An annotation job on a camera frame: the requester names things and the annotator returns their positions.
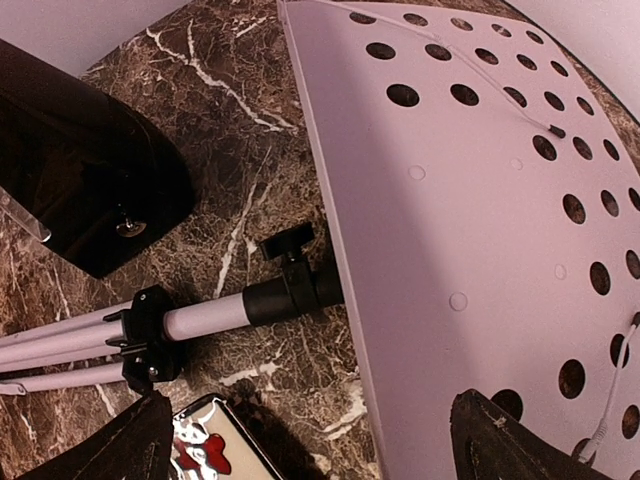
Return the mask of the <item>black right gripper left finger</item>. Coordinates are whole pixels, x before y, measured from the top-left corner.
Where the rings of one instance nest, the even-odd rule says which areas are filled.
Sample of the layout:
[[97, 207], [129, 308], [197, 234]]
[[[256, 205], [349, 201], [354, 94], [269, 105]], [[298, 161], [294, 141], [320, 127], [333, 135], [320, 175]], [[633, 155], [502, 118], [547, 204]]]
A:
[[154, 390], [84, 442], [23, 479], [167, 479], [174, 438], [168, 397]]

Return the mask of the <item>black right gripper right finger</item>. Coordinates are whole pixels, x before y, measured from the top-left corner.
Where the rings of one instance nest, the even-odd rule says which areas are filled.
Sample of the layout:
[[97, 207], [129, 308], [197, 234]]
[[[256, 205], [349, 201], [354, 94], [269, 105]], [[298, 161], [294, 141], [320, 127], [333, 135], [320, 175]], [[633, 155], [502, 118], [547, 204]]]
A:
[[457, 395], [450, 433], [459, 479], [604, 479], [545, 443], [479, 391]]

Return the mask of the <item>white perforated music stand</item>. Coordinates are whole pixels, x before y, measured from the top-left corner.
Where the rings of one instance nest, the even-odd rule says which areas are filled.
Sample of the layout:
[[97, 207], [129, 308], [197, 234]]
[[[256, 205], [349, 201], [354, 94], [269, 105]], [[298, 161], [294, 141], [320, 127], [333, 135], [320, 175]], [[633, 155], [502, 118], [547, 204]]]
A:
[[193, 214], [101, 281], [1, 223], [1, 329], [160, 284], [179, 304], [277, 274], [310, 221], [345, 306], [193, 341], [161, 390], [226, 397], [288, 479], [452, 479], [476, 389], [572, 454], [620, 382], [592, 469], [639, 475], [639, 128], [499, 1], [194, 1], [84, 80], [181, 150]]

